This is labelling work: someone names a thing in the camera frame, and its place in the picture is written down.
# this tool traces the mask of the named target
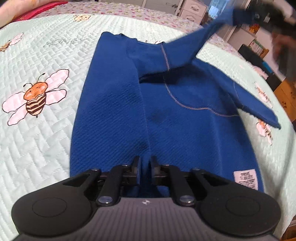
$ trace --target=blue garment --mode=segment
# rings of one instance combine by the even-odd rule
[[[217,68],[195,58],[224,23],[251,23],[242,10],[222,14],[208,27],[170,43],[138,42],[102,33],[83,87],[73,128],[70,175],[89,168],[109,171],[142,159],[142,183],[149,158],[198,167],[230,180],[255,169],[256,158],[237,108],[280,128],[277,117]]]

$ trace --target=cartoon bee print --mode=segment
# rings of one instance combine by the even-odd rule
[[[271,136],[271,129],[268,124],[263,122],[262,120],[259,120],[256,124],[257,130],[259,131],[259,134],[263,137],[267,137],[268,142],[270,145],[272,145],[272,136]]]
[[[21,33],[17,36],[15,36],[12,40],[9,40],[6,44],[4,44],[3,46],[0,46],[0,52],[5,52],[6,49],[8,49],[9,46],[14,45],[16,43],[18,43],[23,36],[24,33]]]
[[[86,14],[76,14],[74,15],[74,22],[80,22],[80,21],[86,21],[90,18],[90,15],[86,15]]]
[[[267,96],[267,95],[265,94],[265,92],[259,87],[259,85],[258,85],[257,83],[255,83],[255,85],[256,85],[256,89],[257,89],[258,92],[259,92],[259,96],[260,96],[261,100],[262,100],[264,103],[266,103],[267,106],[268,106],[269,108],[272,109],[272,104],[271,104],[271,101],[270,101],[270,99],[268,98],[268,96]]]
[[[69,70],[60,69],[48,77],[45,82],[38,82],[42,75],[39,76],[34,85],[31,83],[24,85],[24,87],[27,84],[31,85],[31,88],[26,92],[16,93],[2,104],[4,112],[14,112],[7,122],[9,126],[15,125],[24,119],[27,113],[38,117],[45,105],[58,103],[66,97],[67,91],[65,89],[58,90],[57,88],[66,81]]]

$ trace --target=gray ribbed panel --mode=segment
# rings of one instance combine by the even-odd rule
[[[171,198],[122,198],[112,207],[99,208],[80,230],[50,241],[237,241],[205,225],[195,210]],[[20,235],[15,241],[49,241]],[[271,235],[244,241],[276,241]]]

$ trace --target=white clothing label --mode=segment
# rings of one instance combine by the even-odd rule
[[[233,172],[236,183],[258,190],[258,179],[255,169]]]

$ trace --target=red fabric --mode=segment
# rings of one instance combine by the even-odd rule
[[[36,15],[38,15],[39,13],[42,13],[46,10],[49,10],[57,5],[62,5],[62,4],[66,4],[68,2],[50,2],[47,3],[43,6],[40,6],[38,8],[35,8],[29,12],[24,13],[23,15],[17,17],[16,19],[13,20],[13,22],[17,22],[17,21],[22,21],[22,20],[28,20],[31,19],[33,17],[35,17]]]

